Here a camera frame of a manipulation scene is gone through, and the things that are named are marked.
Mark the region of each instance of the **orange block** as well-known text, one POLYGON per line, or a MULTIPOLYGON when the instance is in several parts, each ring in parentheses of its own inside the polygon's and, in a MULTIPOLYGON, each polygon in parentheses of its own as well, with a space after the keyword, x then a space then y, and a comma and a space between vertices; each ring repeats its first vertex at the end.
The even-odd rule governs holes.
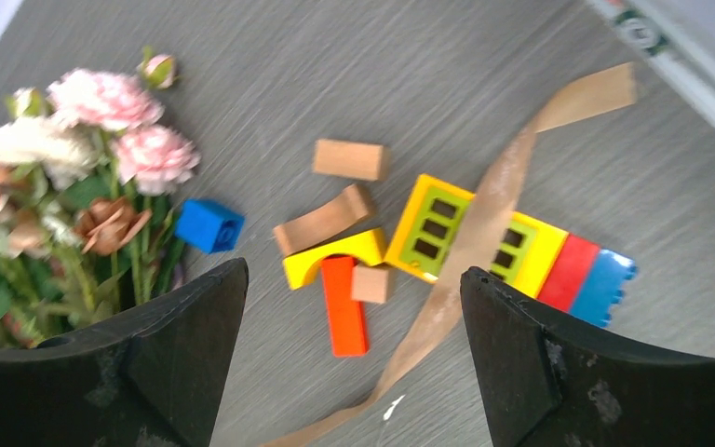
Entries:
POLYGON ((325 258, 320 267, 335 357, 359 357, 369 352, 363 303, 352 301, 354 267, 351 256, 325 258))

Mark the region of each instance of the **blue toy brick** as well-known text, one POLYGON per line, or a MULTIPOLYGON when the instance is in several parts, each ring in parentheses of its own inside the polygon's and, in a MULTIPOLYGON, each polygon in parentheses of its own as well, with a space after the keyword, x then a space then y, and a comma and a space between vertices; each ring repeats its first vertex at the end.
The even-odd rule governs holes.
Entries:
POLYGON ((621 287, 624 282, 634 278, 636 273, 637 266, 633 260, 614 251, 601 249, 569 314, 600 328, 607 327, 611 318, 610 306, 623 300, 621 287))
POLYGON ((233 250, 245 218, 214 200, 188 199, 174 234, 209 254, 233 250))

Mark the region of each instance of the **gray wooden surface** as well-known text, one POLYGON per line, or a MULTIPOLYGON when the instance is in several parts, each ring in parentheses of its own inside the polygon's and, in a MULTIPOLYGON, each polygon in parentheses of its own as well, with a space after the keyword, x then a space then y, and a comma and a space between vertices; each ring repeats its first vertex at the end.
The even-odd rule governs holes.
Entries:
MULTIPOLYGON (((348 184, 311 173, 315 139, 392 147, 392 177, 369 184, 381 213, 362 226, 390 236, 419 173, 474 187, 549 94, 634 59, 578 1, 26 0, 0 41, 0 99, 76 65, 131 70, 144 44, 184 64, 164 99, 205 162, 182 195, 248 217, 236 251, 189 257, 193 274, 233 256, 250 265, 212 442, 228 447, 365 398, 427 295, 401 275, 389 304, 367 307, 370 353, 332 357, 320 283, 290 292, 271 236, 348 184)), ((540 139, 519 209, 637 260, 612 331, 715 356, 715 131, 644 64, 637 72, 638 105, 540 139)), ((372 411, 317 445, 488 439, 460 325, 372 411)))

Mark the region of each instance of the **beige ribbon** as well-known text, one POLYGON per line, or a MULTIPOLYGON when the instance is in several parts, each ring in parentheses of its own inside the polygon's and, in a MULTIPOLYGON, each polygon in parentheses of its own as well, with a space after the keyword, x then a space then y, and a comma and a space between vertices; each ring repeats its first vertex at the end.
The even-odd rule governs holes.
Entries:
POLYGON ((560 89, 487 169, 465 213, 437 283, 410 331, 398 345, 376 388, 358 406, 263 444, 298 447, 321 438, 363 413, 437 347, 462 317, 459 282, 473 265, 493 259, 517 207, 536 134, 604 114, 636 100, 631 63, 577 79, 560 89))

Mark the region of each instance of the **red toy brick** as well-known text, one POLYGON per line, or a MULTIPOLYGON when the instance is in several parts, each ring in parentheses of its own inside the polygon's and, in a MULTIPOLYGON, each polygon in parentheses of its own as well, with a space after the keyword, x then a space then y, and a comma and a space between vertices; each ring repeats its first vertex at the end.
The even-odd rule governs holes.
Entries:
POLYGON ((538 292, 538 301, 568 312, 599 250, 593 242, 569 234, 538 292))
POLYGON ((335 357, 359 357, 369 352, 363 303, 352 300, 354 267, 351 256, 325 258, 320 267, 335 357))

